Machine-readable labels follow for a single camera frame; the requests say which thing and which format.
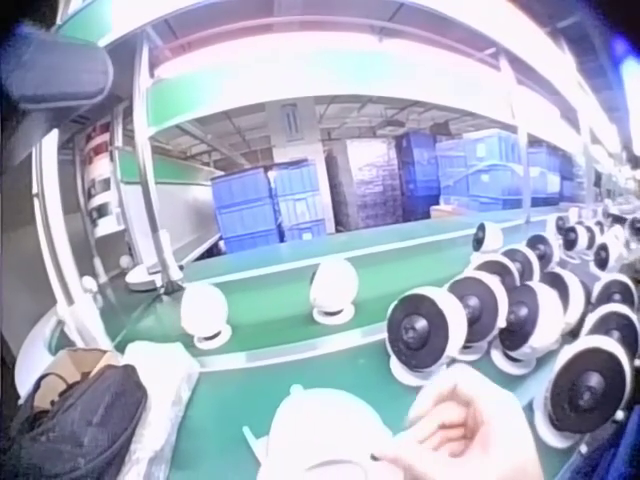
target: black bag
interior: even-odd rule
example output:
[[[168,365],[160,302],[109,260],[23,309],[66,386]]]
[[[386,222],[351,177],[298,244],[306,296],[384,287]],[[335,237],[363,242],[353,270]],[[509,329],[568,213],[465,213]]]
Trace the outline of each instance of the black bag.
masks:
[[[35,407],[41,376],[21,406],[3,452],[4,479],[116,479],[147,402],[131,365],[106,365],[67,384],[50,410]]]

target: wall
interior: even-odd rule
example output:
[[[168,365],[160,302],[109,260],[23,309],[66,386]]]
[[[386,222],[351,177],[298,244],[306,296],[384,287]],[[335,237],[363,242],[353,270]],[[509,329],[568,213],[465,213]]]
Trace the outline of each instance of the wall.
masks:
[[[294,142],[289,141],[285,135],[281,114],[282,106],[292,103],[298,106],[298,118],[302,130],[302,139]],[[273,149],[273,162],[289,162],[301,158],[307,158],[315,162],[327,233],[334,233],[335,221],[331,205],[331,190],[329,188],[327,166],[324,160],[324,147],[313,98],[269,102],[266,104],[266,112]]]
[[[213,207],[210,178],[215,170],[188,164],[161,155],[154,155],[154,175],[158,195],[160,227],[169,232],[171,248],[199,246],[218,233]],[[123,208],[138,245],[142,262],[157,263],[151,230],[142,198],[139,170],[133,152],[122,150],[119,155],[119,176],[122,180]]]
[[[189,243],[198,243],[198,239],[213,238],[218,233],[210,186],[158,184],[156,190],[160,227],[169,232],[174,252]],[[142,199],[142,187],[122,185],[122,196],[142,261],[147,266],[154,265],[157,257]]]

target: green panel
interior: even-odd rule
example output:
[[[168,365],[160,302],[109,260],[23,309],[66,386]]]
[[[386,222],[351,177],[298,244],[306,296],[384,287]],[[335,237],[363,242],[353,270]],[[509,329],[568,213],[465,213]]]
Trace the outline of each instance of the green panel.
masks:
[[[123,183],[140,183],[138,161],[133,152],[121,150],[119,156],[120,179]],[[212,169],[173,160],[162,155],[153,156],[156,183],[209,185],[215,172]]]
[[[67,37],[98,43],[113,28],[113,0],[93,0],[73,13],[58,31]]]
[[[385,88],[390,81],[389,71],[411,71],[408,59],[381,52],[344,52],[330,51],[314,53],[313,61],[308,56],[286,59],[273,53],[278,68],[263,68],[260,81],[256,83],[257,66],[228,65],[189,72],[184,75],[160,80],[149,89],[149,126],[151,132],[157,132],[178,123],[241,106],[236,95],[228,92],[243,92],[245,105],[261,103],[279,98],[292,98],[304,95],[296,92],[296,85],[305,85],[305,79],[326,79],[327,92],[359,93],[366,95]],[[260,58],[260,64],[268,63]],[[291,72],[300,70],[304,60],[305,69],[297,72],[295,78]],[[339,85],[340,91],[332,90]]]
[[[541,359],[536,371],[524,377],[500,372],[488,356],[473,366],[525,404],[525,414],[534,430],[531,398],[521,392],[542,388],[554,356]],[[392,377],[382,342],[268,367],[203,373],[178,431],[169,478],[255,479],[258,462],[242,427],[248,426],[259,437],[267,434],[278,405],[293,384],[348,391],[371,405],[396,433],[405,428],[405,418],[417,392]],[[534,438],[544,478],[553,479],[574,449],[553,450],[539,440],[535,430]]]

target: fluorescent light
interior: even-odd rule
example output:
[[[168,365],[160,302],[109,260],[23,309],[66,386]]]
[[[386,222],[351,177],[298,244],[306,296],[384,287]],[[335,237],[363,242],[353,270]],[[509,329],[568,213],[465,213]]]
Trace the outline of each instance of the fluorescent light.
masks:
[[[375,78],[366,75],[362,79],[346,78],[348,73],[341,74],[345,71],[341,67],[344,62],[352,68],[361,62],[363,71],[375,63]],[[162,65],[156,75],[168,80],[194,70],[207,70],[212,75],[215,72],[219,78],[233,81],[216,105],[203,105],[202,112],[184,112],[192,118],[291,97],[362,94],[442,104],[513,123],[501,72],[460,55],[407,40],[380,42],[377,37],[361,33],[262,35],[171,60]],[[260,72],[259,82],[256,72]],[[518,112],[529,132],[570,153],[582,148],[579,135],[561,119],[554,105],[524,86],[517,88],[516,95]]]

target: blue plastic crate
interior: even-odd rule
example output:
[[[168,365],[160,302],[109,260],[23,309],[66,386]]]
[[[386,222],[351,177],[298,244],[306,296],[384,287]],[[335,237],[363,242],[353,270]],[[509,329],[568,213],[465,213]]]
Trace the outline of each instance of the blue plastic crate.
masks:
[[[469,172],[469,195],[490,198],[522,197],[518,165],[490,164]]]
[[[327,226],[324,220],[284,227],[284,238],[287,242],[295,240],[311,240],[313,238],[323,237],[326,234]]]
[[[440,195],[404,198],[402,201],[402,218],[405,222],[427,220],[431,218],[431,207],[439,204]]]
[[[440,197],[440,205],[447,205],[450,207],[460,207],[460,208],[468,208],[469,207],[469,198],[468,197],[455,197],[442,195]]]
[[[277,204],[285,227],[324,220],[322,196],[319,192],[278,195]]]
[[[522,198],[491,198],[473,196],[469,198],[467,208],[474,212],[495,212],[522,208]]]
[[[227,253],[243,252],[278,243],[280,243],[280,233],[277,229],[224,237]]]
[[[440,180],[440,194],[451,197],[466,197],[469,195],[469,172],[464,169],[449,171],[446,180]]]
[[[529,147],[527,157],[530,167],[540,167],[551,173],[560,172],[561,152],[547,145]]]
[[[568,154],[561,153],[559,155],[559,171],[560,176],[567,180],[576,178],[575,162]]]
[[[518,138],[502,130],[485,130],[464,135],[467,166],[484,162],[520,163]]]
[[[211,186],[216,207],[229,207],[271,196],[269,178],[263,168],[215,177]]]
[[[439,195],[440,178],[433,135],[411,132],[398,139],[396,145],[405,195]]]
[[[531,197],[531,206],[537,207],[554,207],[560,204],[560,194],[546,197]]]
[[[217,207],[216,217],[223,237],[246,235],[276,228],[272,198],[233,207]]]
[[[277,196],[318,192],[316,165],[308,160],[284,163],[272,168],[272,179]]]

